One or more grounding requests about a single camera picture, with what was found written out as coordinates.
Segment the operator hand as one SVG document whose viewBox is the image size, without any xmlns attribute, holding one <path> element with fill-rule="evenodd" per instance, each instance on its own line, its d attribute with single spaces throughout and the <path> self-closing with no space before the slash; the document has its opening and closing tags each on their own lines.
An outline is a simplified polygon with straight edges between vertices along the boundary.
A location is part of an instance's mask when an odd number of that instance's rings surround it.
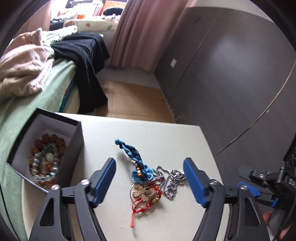
<svg viewBox="0 0 296 241">
<path fill-rule="evenodd" d="M 284 214 L 285 213 L 282 210 L 268 211 L 263 214 L 263 220 L 267 226 L 270 240 L 282 240 L 290 229 L 291 225 L 285 229 L 282 229 L 278 237 L 274 239 L 278 229 L 280 228 Z"/>
</svg>

